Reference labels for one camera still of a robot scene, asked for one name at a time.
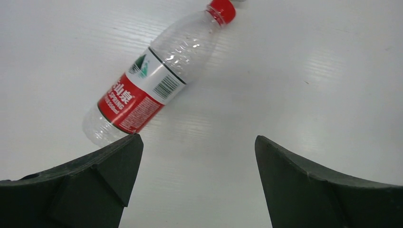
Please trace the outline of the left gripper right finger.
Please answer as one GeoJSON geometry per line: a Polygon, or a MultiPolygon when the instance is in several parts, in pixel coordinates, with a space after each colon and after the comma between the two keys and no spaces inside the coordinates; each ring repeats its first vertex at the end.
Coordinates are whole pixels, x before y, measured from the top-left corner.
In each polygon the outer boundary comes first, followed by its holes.
{"type": "Polygon", "coordinates": [[[403,188],[343,174],[257,136],[255,155],[275,228],[400,228],[403,188]]]}

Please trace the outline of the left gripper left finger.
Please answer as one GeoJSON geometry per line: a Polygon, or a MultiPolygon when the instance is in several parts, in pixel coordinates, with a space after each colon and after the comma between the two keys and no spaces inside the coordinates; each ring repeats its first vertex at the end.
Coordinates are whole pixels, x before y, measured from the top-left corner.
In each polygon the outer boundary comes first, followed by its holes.
{"type": "Polygon", "coordinates": [[[144,144],[128,135],[51,169],[0,183],[3,228],[117,228],[144,144]]]}

